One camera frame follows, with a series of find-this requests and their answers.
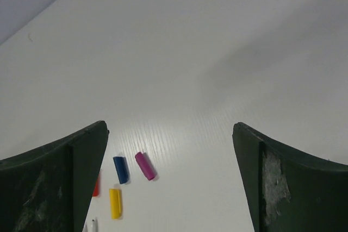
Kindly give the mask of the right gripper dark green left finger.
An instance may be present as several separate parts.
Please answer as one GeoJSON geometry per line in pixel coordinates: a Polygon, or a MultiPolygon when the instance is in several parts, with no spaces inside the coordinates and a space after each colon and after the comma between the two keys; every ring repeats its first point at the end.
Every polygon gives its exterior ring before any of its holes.
{"type": "Polygon", "coordinates": [[[82,231],[107,147],[97,121],[1,160],[1,231],[82,231]]]}

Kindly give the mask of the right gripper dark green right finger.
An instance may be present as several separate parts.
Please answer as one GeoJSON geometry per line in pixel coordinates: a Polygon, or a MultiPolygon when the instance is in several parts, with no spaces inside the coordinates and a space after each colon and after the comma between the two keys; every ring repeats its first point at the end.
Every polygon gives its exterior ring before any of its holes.
{"type": "Polygon", "coordinates": [[[255,231],[347,231],[347,165],[242,122],[232,138],[255,231]]]}

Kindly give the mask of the red pen cap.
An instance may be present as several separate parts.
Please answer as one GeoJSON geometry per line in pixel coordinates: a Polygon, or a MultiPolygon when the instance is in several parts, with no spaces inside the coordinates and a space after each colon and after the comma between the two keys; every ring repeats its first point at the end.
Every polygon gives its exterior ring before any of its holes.
{"type": "Polygon", "coordinates": [[[100,195],[100,173],[98,174],[98,177],[97,177],[97,180],[96,180],[96,184],[95,184],[92,196],[93,197],[98,197],[99,195],[100,195]]]}

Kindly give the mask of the yellow pen cap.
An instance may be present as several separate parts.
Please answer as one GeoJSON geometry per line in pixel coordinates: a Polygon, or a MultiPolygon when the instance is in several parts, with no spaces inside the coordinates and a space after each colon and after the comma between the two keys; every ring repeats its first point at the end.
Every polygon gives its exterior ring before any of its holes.
{"type": "Polygon", "coordinates": [[[122,194],[120,189],[109,189],[110,212],[113,220],[122,216],[122,194]]]}

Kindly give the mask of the blue pen cap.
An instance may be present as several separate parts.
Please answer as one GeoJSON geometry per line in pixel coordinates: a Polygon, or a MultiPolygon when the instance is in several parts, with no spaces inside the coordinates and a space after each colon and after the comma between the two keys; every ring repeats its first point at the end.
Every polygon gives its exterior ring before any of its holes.
{"type": "Polygon", "coordinates": [[[126,184],[129,180],[129,174],[125,158],[122,156],[115,156],[113,157],[113,161],[116,168],[119,183],[126,184]]]}

